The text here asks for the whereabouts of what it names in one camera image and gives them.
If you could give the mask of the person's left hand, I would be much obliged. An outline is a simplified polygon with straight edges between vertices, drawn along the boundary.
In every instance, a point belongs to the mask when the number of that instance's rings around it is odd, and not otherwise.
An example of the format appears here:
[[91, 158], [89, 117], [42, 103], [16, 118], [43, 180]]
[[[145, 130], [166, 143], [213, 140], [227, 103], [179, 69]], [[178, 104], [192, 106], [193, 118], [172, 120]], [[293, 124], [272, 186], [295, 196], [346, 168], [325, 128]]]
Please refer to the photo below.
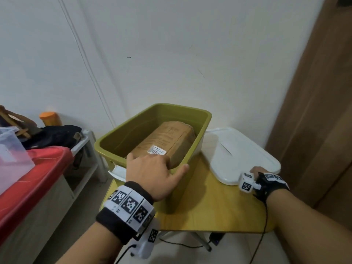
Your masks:
[[158, 202], [168, 197], [170, 189], [169, 157], [166, 155], [145, 155], [136, 157], [136, 166], [126, 169], [126, 182], [138, 183]]

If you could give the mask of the person's right hand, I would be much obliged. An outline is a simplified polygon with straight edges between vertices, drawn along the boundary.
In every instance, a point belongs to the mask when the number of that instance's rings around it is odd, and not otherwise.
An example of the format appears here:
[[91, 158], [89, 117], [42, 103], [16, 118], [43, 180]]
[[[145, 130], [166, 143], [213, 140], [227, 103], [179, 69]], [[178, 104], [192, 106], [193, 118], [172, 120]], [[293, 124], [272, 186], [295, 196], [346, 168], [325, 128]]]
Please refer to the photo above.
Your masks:
[[250, 173], [254, 175], [254, 180], [256, 180], [259, 176], [259, 173], [268, 173], [268, 171], [263, 167], [255, 166], [250, 170]]

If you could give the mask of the olive green plastic bin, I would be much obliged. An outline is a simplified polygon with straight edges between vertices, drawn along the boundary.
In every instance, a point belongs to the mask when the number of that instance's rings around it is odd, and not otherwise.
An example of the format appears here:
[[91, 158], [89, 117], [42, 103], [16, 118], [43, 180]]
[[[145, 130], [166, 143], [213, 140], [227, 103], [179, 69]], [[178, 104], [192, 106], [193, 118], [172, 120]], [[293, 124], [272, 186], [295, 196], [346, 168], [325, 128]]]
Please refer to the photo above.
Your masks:
[[169, 103], [156, 103], [100, 137], [94, 147], [96, 152], [106, 160], [109, 174], [116, 183], [122, 183], [125, 182], [126, 177], [127, 154], [157, 127], [167, 121], [180, 121], [190, 125], [195, 131], [196, 139], [182, 162], [176, 168], [170, 169], [170, 173], [174, 174], [183, 164], [190, 166], [188, 173], [166, 198], [167, 207], [171, 213], [172, 209], [178, 206], [193, 176], [195, 164], [192, 159], [198, 156], [201, 151], [203, 138], [211, 119], [211, 112], [206, 110]]

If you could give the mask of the person's right forearm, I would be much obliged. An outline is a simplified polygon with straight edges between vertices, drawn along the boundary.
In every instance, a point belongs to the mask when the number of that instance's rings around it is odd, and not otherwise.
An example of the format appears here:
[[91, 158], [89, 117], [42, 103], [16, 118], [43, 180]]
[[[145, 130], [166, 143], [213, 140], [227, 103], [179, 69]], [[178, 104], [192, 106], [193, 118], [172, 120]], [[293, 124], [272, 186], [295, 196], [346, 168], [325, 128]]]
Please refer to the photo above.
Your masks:
[[352, 264], [352, 231], [286, 189], [273, 191], [266, 204], [303, 264]]

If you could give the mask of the person's left forearm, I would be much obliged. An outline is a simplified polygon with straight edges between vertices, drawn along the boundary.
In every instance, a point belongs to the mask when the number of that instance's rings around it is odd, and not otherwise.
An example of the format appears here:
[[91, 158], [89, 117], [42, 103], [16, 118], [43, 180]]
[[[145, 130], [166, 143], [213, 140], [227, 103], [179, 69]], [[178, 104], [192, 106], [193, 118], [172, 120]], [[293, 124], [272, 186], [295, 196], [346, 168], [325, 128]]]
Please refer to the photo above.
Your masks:
[[95, 222], [55, 264], [114, 264], [123, 246], [112, 232]]

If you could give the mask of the brown paper package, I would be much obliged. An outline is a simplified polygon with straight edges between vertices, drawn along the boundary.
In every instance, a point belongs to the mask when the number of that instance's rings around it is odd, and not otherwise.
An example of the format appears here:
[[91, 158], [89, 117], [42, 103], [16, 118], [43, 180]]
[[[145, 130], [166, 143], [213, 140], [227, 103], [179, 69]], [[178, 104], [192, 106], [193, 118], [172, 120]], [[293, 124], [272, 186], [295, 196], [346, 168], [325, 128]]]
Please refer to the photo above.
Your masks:
[[163, 122], [131, 152], [135, 157], [166, 155], [169, 169], [176, 168], [196, 139], [194, 129], [180, 121]]

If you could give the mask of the white shelf rack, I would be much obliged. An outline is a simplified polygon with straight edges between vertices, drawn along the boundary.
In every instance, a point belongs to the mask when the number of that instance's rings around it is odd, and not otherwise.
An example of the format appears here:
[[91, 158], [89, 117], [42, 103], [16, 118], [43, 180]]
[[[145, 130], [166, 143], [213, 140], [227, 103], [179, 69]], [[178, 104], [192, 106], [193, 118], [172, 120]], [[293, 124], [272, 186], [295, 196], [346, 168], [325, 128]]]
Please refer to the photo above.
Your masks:
[[64, 178], [77, 199], [90, 179], [95, 178], [99, 183], [108, 180], [103, 159], [94, 149], [95, 137], [92, 131], [83, 129], [80, 140], [71, 149], [73, 163], [64, 171]]

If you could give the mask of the black wristband with marker tags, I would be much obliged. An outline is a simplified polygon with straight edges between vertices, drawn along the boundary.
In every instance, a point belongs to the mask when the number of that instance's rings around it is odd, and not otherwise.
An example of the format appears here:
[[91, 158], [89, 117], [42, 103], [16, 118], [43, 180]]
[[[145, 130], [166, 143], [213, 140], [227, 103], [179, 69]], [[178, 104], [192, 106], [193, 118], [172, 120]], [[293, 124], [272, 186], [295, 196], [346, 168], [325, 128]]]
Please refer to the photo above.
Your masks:
[[279, 189], [290, 191], [288, 184], [279, 176], [274, 173], [258, 173], [256, 184], [261, 188], [254, 190], [254, 197], [263, 203], [266, 203], [270, 194]]
[[152, 196], [138, 183], [126, 182], [106, 200], [96, 216], [123, 245], [142, 234], [155, 216]]

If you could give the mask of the yellow wooden table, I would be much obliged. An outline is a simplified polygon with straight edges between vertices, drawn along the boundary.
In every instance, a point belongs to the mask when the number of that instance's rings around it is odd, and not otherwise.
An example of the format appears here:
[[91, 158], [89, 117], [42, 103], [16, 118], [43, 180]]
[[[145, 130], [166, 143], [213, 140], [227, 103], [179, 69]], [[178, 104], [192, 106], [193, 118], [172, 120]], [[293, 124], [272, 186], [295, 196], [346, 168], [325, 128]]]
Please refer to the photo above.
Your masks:
[[237, 186], [218, 182], [202, 154], [192, 161], [195, 170], [178, 206], [170, 213], [166, 199], [154, 204], [160, 230], [262, 233], [264, 204]]

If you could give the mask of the white plastic lid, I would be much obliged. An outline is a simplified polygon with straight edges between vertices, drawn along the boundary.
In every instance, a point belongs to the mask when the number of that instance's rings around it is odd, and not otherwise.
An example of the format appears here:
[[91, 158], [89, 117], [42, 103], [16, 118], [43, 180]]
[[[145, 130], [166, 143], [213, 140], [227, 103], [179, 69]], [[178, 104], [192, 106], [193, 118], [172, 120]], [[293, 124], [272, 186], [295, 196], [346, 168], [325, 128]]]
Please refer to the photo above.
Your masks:
[[215, 178], [228, 186], [238, 185], [241, 174], [249, 174], [254, 166], [276, 174], [281, 171], [275, 157], [231, 127], [207, 130], [201, 152]]

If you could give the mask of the grey metal table leg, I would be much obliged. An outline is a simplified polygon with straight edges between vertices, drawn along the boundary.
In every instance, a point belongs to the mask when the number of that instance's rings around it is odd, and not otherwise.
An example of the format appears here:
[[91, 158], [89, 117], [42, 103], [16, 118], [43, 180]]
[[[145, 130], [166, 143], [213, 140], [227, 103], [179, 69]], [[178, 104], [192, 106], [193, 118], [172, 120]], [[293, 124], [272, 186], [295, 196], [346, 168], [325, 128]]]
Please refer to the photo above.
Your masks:
[[191, 232], [191, 236], [196, 239], [208, 252], [212, 251], [212, 247], [210, 246], [210, 241], [206, 241], [203, 239], [198, 233]]

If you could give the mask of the black box under table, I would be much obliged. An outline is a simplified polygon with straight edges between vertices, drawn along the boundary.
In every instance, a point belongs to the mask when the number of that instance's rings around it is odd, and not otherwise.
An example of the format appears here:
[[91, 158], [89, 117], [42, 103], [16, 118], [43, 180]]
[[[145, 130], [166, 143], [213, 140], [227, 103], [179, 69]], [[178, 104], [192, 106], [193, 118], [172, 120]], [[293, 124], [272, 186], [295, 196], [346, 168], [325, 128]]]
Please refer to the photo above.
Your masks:
[[224, 232], [211, 232], [209, 235], [209, 243], [218, 246], [219, 242], [223, 239], [226, 233]]

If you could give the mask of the black bag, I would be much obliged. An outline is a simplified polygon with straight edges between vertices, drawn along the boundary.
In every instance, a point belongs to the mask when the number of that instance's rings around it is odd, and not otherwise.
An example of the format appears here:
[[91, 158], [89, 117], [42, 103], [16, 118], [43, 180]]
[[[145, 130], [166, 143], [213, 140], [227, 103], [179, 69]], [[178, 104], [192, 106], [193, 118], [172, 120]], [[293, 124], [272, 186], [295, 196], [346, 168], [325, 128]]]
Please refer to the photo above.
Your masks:
[[61, 146], [72, 149], [82, 138], [82, 128], [75, 125], [46, 126], [30, 139], [21, 141], [26, 150]]

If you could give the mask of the red plastic lid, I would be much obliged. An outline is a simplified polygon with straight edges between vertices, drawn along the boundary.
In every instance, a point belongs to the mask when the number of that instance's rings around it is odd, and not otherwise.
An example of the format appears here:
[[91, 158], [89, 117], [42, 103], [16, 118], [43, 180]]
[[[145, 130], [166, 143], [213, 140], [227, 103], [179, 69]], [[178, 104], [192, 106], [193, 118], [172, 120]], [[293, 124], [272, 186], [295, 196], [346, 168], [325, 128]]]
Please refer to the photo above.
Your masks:
[[0, 194], [0, 245], [17, 228], [73, 162], [67, 147], [28, 150], [35, 166]]

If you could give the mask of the orange capped bottle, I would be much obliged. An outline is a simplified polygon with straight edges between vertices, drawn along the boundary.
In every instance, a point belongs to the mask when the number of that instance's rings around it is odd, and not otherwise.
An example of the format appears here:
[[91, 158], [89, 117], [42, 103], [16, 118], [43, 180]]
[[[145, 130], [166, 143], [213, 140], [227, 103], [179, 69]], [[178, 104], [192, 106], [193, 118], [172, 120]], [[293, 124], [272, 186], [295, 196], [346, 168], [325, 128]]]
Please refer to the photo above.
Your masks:
[[54, 111], [42, 112], [39, 115], [39, 118], [42, 120], [45, 126], [62, 126], [59, 114]]

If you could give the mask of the beige wooden cabinet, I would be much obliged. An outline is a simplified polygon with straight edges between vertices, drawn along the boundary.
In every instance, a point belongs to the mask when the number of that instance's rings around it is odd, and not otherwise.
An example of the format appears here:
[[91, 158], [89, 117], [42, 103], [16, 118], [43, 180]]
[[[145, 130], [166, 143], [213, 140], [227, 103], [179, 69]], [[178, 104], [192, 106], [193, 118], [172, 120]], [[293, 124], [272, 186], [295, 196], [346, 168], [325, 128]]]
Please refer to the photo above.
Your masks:
[[60, 176], [0, 246], [0, 264], [33, 264], [75, 199], [67, 180]]

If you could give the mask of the clear plastic container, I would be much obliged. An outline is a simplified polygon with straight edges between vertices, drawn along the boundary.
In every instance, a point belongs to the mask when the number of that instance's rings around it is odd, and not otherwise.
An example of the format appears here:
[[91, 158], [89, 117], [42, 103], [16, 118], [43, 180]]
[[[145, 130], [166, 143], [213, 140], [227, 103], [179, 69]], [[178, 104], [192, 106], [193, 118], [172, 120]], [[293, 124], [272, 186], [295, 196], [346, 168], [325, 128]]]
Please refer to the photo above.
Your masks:
[[16, 136], [17, 127], [0, 127], [0, 195], [35, 164]]

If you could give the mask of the brown leather bag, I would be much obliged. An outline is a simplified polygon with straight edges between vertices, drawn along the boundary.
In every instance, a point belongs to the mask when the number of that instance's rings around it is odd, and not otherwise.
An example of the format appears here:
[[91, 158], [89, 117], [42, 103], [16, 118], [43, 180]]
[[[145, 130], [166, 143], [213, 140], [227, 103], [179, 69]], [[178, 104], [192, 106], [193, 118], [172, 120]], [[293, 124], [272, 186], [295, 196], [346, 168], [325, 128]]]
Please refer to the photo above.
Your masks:
[[15, 135], [27, 139], [40, 132], [33, 120], [9, 111], [2, 105], [0, 105], [0, 127], [17, 127], [18, 131], [15, 132]]

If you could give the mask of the brown wooden door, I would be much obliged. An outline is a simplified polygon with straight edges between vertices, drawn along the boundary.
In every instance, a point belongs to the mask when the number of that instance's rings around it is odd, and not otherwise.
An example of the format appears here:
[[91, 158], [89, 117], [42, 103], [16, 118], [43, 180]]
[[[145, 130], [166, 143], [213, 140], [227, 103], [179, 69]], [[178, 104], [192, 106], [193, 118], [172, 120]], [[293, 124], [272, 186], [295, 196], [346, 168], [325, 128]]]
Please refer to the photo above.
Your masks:
[[303, 202], [352, 230], [352, 0], [325, 0], [265, 149]]

